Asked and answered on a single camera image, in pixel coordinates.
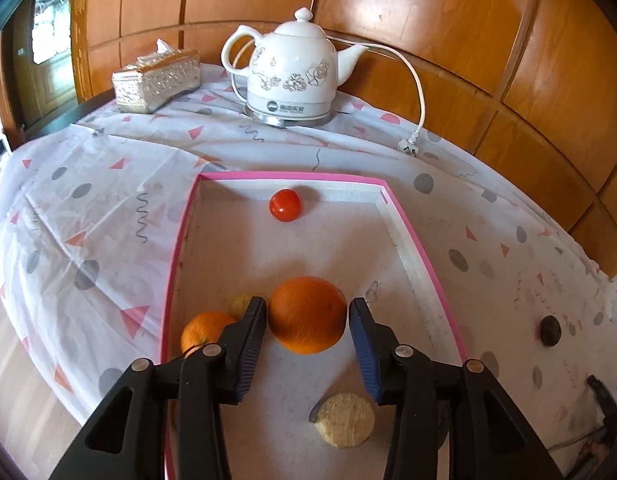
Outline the large orange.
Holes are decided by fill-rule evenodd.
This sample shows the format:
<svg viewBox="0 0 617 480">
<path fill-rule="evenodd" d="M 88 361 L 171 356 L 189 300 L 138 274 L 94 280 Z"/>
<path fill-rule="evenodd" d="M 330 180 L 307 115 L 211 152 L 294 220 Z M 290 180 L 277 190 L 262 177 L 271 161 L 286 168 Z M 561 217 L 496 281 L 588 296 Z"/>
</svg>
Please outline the large orange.
<svg viewBox="0 0 617 480">
<path fill-rule="evenodd" d="M 279 285 L 268 305 L 268 324 L 287 350 L 308 356 L 341 339 L 348 304 L 342 292 L 316 276 L 300 276 Z"/>
</svg>

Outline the beige round sponge cake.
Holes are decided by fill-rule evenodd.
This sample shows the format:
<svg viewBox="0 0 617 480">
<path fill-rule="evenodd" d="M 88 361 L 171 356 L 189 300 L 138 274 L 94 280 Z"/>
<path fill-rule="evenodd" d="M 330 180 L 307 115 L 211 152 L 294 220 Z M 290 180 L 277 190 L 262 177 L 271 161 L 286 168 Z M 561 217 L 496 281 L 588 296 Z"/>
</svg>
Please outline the beige round sponge cake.
<svg viewBox="0 0 617 480">
<path fill-rule="evenodd" d="M 376 416 L 371 404 L 355 393 L 337 393 L 318 405 L 312 424 L 334 448 L 358 448 L 373 434 Z"/>
</svg>

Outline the dark brown round fruit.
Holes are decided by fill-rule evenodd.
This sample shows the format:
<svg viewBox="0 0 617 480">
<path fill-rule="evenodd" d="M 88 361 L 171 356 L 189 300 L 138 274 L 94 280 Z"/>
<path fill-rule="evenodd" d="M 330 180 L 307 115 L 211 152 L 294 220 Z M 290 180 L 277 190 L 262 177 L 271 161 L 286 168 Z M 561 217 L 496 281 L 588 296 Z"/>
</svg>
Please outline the dark brown round fruit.
<svg viewBox="0 0 617 480">
<path fill-rule="evenodd" d="M 562 334 L 563 331 L 561 330 L 558 318 L 554 315 L 546 315 L 541 319 L 539 336 L 544 347 L 555 347 L 555 345 L 559 343 Z"/>
</svg>

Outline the small orange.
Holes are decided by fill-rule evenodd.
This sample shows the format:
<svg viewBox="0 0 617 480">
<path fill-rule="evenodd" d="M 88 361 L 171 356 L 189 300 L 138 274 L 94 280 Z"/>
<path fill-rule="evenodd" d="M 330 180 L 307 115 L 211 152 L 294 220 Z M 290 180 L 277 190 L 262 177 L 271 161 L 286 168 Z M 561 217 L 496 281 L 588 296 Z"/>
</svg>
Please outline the small orange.
<svg viewBox="0 0 617 480">
<path fill-rule="evenodd" d="M 237 320 L 225 312 L 206 311 L 192 318 L 180 336 L 180 348 L 186 354 L 205 344 L 216 344 L 223 330 Z"/>
</svg>

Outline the small yellow fruit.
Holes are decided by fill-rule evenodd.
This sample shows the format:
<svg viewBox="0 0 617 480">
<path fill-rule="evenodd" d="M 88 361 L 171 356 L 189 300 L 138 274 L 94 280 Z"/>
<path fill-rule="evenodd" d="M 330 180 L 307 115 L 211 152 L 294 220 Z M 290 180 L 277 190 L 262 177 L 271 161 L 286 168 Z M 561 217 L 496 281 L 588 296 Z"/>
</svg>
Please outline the small yellow fruit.
<svg viewBox="0 0 617 480">
<path fill-rule="evenodd" d="M 235 297 L 229 304 L 228 314 L 237 321 L 241 320 L 249 308 L 251 298 L 249 294 L 240 294 Z"/>
</svg>

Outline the pink-edged white tray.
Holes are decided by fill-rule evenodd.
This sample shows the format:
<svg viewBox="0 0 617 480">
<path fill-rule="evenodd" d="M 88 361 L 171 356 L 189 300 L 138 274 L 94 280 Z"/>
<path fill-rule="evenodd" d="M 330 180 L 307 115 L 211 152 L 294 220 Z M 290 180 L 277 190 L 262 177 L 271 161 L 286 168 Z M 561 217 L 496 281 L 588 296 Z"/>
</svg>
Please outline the pink-edged white tray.
<svg viewBox="0 0 617 480">
<path fill-rule="evenodd" d="M 299 219 L 281 222 L 270 198 L 292 188 Z M 185 325 L 203 311 L 227 311 L 240 294 L 270 297 L 290 278 L 312 275 L 347 299 L 364 298 L 377 322 L 403 344 L 449 364 L 466 352 L 435 270 L 386 183 L 327 174 L 239 172 L 206 176 L 191 191 L 165 300 L 160 358 L 180 353 Z M 327 444 L 311 409 L 339 392 L 363 394 L 350 336 L 300 356 L 266 335 L 243 401 L 222 416 L 236 479 L 379 479 L 385 472 L 393 408 L 376 408 L 358 448 Z"/>
</svg>

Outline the white patterned tablecloth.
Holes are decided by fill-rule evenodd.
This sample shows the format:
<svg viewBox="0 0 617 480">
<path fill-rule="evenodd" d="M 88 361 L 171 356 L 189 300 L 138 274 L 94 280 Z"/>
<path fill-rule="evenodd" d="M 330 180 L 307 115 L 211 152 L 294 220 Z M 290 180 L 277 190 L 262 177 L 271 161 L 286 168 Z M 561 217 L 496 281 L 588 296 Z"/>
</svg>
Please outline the white patterned tablecloth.
<svg viewBox="0 0 617 480">
<path fill-rule="evenodd" d="M 152 115 L 114 103 L 28 142 L 0 174 L 0 296 L 35 367 L 85 422 L 124 370 L 160 358 L 165 300 L 191 191 L 206 176 L 327 174 L 386 183 L 443 289 L 468 359 L 491 370 L 545 445 L 586 434 L 617 400 L 613 284 L 491 168 L 408 120 L 339 94 L 321 128 L 242 114 L 224 71 Z M 546 315 L 563 334 L 540 341 Z"/>
</svg>

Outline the red tomato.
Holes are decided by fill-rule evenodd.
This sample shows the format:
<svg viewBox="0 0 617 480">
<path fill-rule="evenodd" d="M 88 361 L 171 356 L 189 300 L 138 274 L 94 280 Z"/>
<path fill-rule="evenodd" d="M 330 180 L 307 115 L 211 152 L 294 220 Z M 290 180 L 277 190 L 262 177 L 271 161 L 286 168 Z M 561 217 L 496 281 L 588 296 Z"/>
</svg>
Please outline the red tomato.
<svg viewBox="0 0 617 480">
<path fill-rule="evenodd" d="M 283 188 L 270 198 L 268 209 L 278 221 L 292 222 L 300 218 L 303 211 L 303 200 L 292 188 Z"/>
</svg>

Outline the kettle metal base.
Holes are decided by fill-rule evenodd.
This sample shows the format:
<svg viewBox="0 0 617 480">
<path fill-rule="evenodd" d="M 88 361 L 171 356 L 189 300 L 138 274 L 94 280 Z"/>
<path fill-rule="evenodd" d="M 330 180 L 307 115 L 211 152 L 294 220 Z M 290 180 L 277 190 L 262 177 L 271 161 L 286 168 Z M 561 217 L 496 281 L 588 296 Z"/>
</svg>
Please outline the kettle metal base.
<svg viewBox="0 0 617 480">
<path fill-rule="evenodd" d="M 243 113 L 249 118 L 261 124 L 269 125 L 276 128 L 291 128 L 291 127 L 318 127 L 328 124 L 333 119 L 333 113 L 329 112 L 317 117 L 289 118 L 276 116 L 273 113 L 259 112 L 252 110 L 248 105 L 243 107 Z"/>
</svg>

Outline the silver tissue box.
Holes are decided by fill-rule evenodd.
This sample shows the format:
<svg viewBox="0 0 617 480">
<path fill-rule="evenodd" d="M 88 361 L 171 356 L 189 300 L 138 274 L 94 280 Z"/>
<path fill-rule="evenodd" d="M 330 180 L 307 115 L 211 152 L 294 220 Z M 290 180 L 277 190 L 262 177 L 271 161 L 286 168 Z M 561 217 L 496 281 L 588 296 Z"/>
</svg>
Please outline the silver tissue box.
<svg viewBox="0 0 617 480">
<path fill-rule="evenodd" d="M 152 114 L 167 102 L 201 84 L 198 50 L 175 49 L 156 40 L 156 51 L 141 55 L 111 76 L 121 112 Z"/>
</svg>

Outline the white ceramic electric kettle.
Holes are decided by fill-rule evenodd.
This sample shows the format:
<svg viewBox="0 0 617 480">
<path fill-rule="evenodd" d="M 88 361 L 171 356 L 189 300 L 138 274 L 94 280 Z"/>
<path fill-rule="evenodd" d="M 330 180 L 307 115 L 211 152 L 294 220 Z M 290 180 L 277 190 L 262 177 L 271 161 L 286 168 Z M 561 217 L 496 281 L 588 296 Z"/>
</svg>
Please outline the white ceramic electric kettle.
<svg viewBox="0 0 617 480">
<path fill-rule="evenodd" d="M 312 18 L 309 9 L 301 8 L 292 21 L 266 35 L 241 25 L 223 45 L 220 62 L 227 73 L 246 79 L 246 105 L 252 110 L 289 118 L 330 112 L 337 89 L 350 78 L 367 48 L 353 44 L 338 51 Z M 242 37 L 254 40 L 254 51 L 249 64 L 238 68 L 229 55 Z"/>
</svg>

